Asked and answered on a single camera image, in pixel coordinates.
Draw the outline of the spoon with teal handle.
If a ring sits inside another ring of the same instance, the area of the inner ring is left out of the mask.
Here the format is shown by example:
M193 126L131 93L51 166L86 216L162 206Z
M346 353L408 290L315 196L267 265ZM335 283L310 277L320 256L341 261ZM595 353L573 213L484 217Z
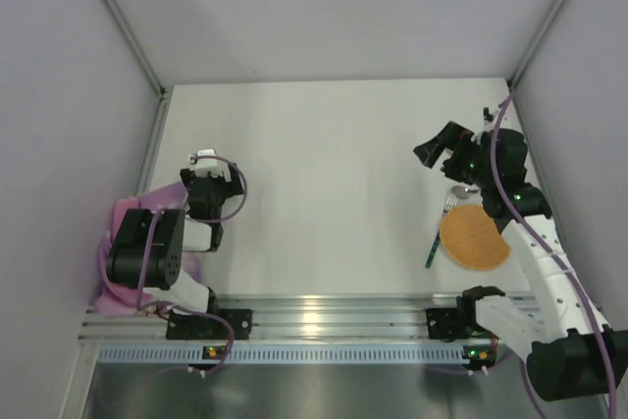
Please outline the spoon with teal handle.
M457 199L466 200L472 196L479 194L480 190L477 188L470 188L463 185L455 185L450 189L450 193Z

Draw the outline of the fork with teal handle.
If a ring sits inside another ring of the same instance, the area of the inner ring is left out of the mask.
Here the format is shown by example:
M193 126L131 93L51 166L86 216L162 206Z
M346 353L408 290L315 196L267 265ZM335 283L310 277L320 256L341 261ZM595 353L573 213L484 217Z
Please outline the fork with teal handle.
M445 201L445 205L444 205L443 210L442 210L441 218L443 218L450 210L452 210L456 206L456 204L457 204L457 197L455 195L453 195L453 194L450 194L447 197L446 201ZM440 246L440 243L441 243L440 229L437 229L437 233L435 235L435 238L434 238L433 243L432 243L431 248L430 248L430 252L428 254L428 257L427 257L425 265L424 265L424 267L426 269L430 269L431 268L431 266L433 264L433 261L435 259L437 250L438 250L438 248Z

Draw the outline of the woven wicker plate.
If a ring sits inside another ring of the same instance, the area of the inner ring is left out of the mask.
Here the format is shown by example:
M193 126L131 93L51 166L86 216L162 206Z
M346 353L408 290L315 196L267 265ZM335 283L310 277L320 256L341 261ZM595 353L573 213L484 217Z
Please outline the woven wicker plate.
M493 270L511 253L494 220L480 205L465 204L450 210L441 220L439 235L448 256L469 270Z

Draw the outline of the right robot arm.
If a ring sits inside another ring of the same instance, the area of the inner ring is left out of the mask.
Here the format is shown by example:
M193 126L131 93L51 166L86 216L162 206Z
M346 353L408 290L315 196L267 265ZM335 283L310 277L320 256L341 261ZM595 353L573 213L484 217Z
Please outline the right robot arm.
M480 135L455 122L413 149L427 168L477 187L484 212L513 249L542 319L534 321L496 287L474 287L457 307L476 329L500 338L522 360L545 401L616 392L627 371L627 333L614 330L583 291L543 193L528 183L521 132Z

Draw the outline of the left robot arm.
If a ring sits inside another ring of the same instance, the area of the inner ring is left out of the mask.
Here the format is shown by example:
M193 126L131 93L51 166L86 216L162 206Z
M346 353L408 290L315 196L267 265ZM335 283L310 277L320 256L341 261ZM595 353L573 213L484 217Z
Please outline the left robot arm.
M114 205L112 233L103 240L102 294L95 306L107 316L174 307L216 315L216 295L188 269L197 253L218 250L227 200L246 197L235 165L225 170L191 166L180 180Z

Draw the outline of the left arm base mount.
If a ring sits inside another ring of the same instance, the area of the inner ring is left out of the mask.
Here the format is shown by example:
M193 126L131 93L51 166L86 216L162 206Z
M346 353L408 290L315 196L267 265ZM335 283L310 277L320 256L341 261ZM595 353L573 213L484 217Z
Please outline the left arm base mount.
M218 315L234 330L235 340L248 340L252 328L249 309L220 309ZM172 312L168 317L167 340L226 340L228 330L220 322Z

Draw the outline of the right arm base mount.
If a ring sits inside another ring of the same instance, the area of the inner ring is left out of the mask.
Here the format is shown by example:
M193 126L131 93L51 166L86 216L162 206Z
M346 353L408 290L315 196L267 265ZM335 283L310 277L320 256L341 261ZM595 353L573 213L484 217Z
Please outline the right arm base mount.
M456 308L428 308L425 315L430 340L489 340L492 336L486 330L472 327Z

